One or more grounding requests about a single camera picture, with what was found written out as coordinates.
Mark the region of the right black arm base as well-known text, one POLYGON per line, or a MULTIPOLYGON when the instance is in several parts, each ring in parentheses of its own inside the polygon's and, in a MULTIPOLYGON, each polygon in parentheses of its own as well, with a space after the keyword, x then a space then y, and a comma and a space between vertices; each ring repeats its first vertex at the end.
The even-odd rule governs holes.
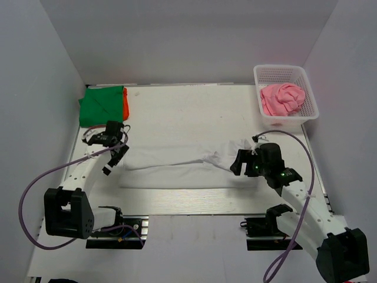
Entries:
POLYGON ((265 216, 245 218, 240 227, 245 230, 248 251, 285 251, 289 246, 290 236, 273 232, 265 216))

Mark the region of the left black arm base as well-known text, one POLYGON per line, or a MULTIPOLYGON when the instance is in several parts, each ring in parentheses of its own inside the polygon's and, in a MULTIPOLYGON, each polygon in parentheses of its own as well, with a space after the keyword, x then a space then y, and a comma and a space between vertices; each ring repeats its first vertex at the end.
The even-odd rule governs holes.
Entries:
MULTIPOLYGON (((148 216, 123 216, 121 225, 131 226, 140 235, 143 243, 148 234, 148 216)), ((143 244, 131 228, 122 227, 113 231, 94 232, 86 240, 86 249, 141 250, 143 244)))

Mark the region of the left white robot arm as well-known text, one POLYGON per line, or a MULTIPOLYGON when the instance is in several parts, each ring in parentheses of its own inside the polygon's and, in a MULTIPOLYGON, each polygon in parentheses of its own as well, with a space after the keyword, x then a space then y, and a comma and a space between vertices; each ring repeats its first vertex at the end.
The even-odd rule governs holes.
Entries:
POLYGON ((105 130, 83 139, 84 156, 58 188, 44 194, 45 228, 48 235, 87 239, 105 228, 111 235, 124 230, 121 210, 113 206, 92 208, 88 196, 97 179, 109 176, 129 149, 125 124, 108 121, 105 130))

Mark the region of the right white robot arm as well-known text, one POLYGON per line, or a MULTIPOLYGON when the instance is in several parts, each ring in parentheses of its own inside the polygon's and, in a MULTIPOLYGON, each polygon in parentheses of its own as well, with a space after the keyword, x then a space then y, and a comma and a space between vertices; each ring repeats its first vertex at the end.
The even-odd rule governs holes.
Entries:
POLYGON ((309 193, 298 172, 285 166, 279 145, 240 149, 230 170, 238 176, 243 166, 246 176, 264 177, 285 200, 266 211, 266 229, 293 238, 315 260, 326 282, 345 282, 370 271, 365 234, 348 228, 309 193))

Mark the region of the white t shirt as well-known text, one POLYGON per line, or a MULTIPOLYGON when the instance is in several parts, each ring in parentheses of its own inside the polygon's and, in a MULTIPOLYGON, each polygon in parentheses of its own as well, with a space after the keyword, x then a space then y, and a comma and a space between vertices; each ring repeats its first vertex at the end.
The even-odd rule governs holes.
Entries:
POLYGON ((258 179, 236 176, 230 166, 246 139, 176 146, 133 146, 119 162, 119 185, 132 189, 256 187, 258 179))

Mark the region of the pink t shirt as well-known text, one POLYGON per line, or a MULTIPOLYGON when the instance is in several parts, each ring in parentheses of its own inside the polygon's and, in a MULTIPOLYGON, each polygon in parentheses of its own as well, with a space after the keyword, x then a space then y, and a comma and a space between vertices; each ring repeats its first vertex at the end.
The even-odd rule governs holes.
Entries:
POLYGON ((287 117, 298 113, 305 102, 305 91, 296 84, 271 84, 260 90, 265 115, 287 117))

